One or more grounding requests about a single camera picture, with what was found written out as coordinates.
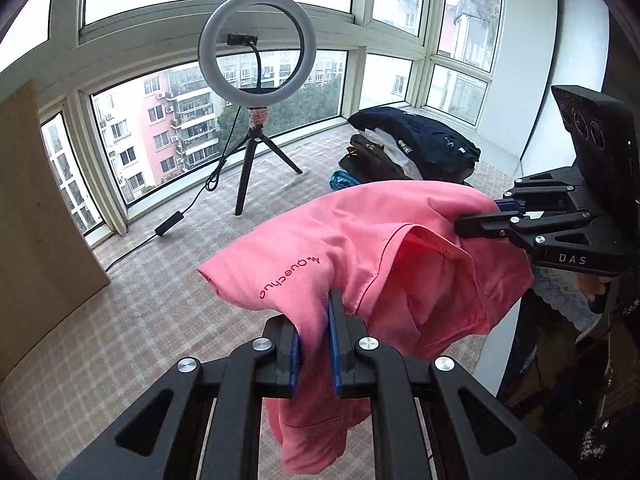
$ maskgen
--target tripod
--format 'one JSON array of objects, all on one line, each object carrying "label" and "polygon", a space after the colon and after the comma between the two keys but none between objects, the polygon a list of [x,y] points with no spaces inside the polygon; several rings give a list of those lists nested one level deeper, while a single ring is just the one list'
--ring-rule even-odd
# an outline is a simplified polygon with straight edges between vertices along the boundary
[{"label": "tripod", "polygon": [[264,135],[264,133],[262,132],[264,122],[257,122],[254,126],[251,126],[252,115],[256,112],[260,113],[261,111],[266,112],[266,108],[249,110],[250,127],[249,132],[246,134],[246,137],[242,142],[246,142],[246,151],[244,152],[244,163],[242,164],[242,174],[240,175],[240,184],[238,186],[238,198],[236,199],[236,216],[241,215],[242,210],[244,209],[246,187],[249,184],[251,166],[254,163],[255,149],[258,146],[259,142],[264,142],[271,149],[271,151],[279,156],[282,160],[284,160],[284,162],[286,162],[293,171],[295,171],[297,174],[302,174],[302,170],[300,170],[300,168],[297,167],[278,146],[276,146],[276,143],[273,142],[269,137]]}]

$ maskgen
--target checkered fabric surface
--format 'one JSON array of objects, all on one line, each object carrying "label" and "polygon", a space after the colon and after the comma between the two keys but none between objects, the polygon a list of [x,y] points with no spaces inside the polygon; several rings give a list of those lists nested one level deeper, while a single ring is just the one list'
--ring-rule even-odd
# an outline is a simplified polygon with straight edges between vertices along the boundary
[{"label": "checkered fabric surface", "polygon": [[[111,284],[11,371],[0,385],[2,412],[12,443],[37,478],[55,478],[179,358],[217,359],[262,332],[272,312],[223,302],[195,269],[268,218],[328,193],[353,131],[340,126],[286,150],[302,175],[274,156],[258,158],[239,218],[233,215],[238,174],[216,192],[204,192],[182,222],[114,267]],[[482,163],[469,180],[494,198],[511,187],[507,176]],[[195,193],[185,193],[169,212],[184,208]],[[107,264],[134,247],[167,213],[156,210],[125,237],[112,237],[95,251],[97,258]],[[483,343],[483,336],[469,336],[448,353],[471,371]],[[261,437],[259,477],[291,478],[265,419]],[[364,422],[350,431],[346,453],[320,478],[373,477],[371,428]]]}]

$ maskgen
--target blue towel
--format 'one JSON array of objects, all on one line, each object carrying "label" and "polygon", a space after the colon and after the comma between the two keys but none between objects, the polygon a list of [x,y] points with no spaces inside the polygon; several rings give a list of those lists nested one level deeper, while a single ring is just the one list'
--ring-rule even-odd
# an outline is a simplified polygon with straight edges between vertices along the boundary
[{"label": "blue towel", "polygon": [[361,181],[352,177],[349,173],[343,170],[334,171],[331,179],[329,179],[329,187],[332,191],[347,189],[348,187],[358,186],[359,184],[362,184]]}]

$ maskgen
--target pile of clothes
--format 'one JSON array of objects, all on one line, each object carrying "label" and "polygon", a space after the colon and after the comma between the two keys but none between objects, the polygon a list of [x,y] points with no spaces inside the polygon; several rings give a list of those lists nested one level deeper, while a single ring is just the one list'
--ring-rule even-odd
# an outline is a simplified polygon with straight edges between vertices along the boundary
[{"label": "pile of clothes", "polygon": [[358,133],[331,177],[333,190],[383,180],[462,184],[480,159],[480,149],[456,130],[398,108],[366,108],[349,123]]}]

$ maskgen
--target human hand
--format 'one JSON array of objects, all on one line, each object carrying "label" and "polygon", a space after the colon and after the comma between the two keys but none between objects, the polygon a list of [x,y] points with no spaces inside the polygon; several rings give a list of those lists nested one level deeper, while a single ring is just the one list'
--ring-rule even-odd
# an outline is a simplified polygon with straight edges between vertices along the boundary
[{"label": "human hand", "polygon": [[604,294],[607,290],[604,284],[614,280],[614,278],[595,276],[594,274],[581,274],[580,272],[576,272],[575,277],[580,292],[589,301],[596,301],[596,296]]}]

